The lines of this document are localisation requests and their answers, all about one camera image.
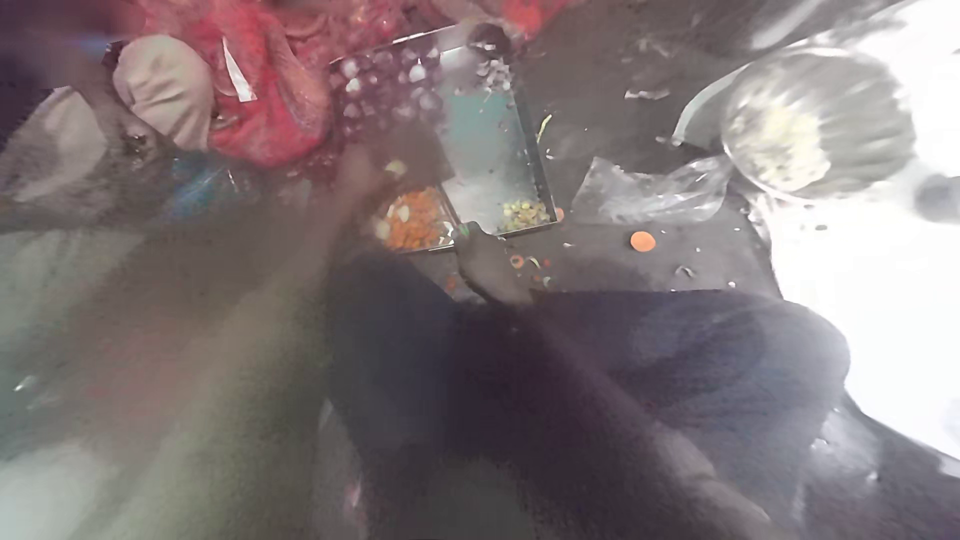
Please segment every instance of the carrot slice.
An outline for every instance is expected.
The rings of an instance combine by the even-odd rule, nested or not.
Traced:
[[[637,231],[630,235],[630,245],[635,250],[646,253],[657,247],[657,240],[646,231]]]

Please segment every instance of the person's arm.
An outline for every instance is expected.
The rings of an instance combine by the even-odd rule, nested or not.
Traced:
[[[324,398],[323,281],[343,234],[377,186],[348,148],[333,194],[312,209],[301,248],[184,352],[204,365],[171,432],[100,537],[302,538]]]
[[[502,242],[466,227],[461,272],[515,329],[508,350],[517,355],[484,369],[500,371],[493,376],[506,387],[492,438],[525,483],[602,538],[788,537],[693,443],[592,367],[590,351],[544,325],[530,291],[511,279]]]

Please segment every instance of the plastic bag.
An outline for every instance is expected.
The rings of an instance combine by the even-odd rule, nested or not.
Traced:
[[[593,158],[570,217],[594,225],[706,221],[723,204],[732,172],[726,156],[693,161],[667,175],[626,173]]]
[[[255,205],[262,195],[254,168],[216,154],[180,154],[174,159],[171,177],[180,186],[160,209],[155,225],[210,218]]]

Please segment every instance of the red garment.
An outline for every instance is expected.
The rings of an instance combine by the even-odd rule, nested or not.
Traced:
[[[405,29],[400,0],[331,3],[320,15],[268,12],[256,0],[140,1],[148,13],[147,32],[182,39],[211,67],[218,112],[231,122],[210,132],[210,147],[265,167],[303,157],[323,142],[331,119],[330,61]],[[307,27],[316,34],[293,40],[291,49],[278,14],[294,30]],[[236,96],[224,38],[256,95],[253,101],[241,103]]]

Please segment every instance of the metal bowl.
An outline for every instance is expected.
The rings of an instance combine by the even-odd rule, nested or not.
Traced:
[[[824,199],[889,178],[916,135],[887,67],[842,49],[785,49],[747,66],[724,112],[740,172],[783,198]]]

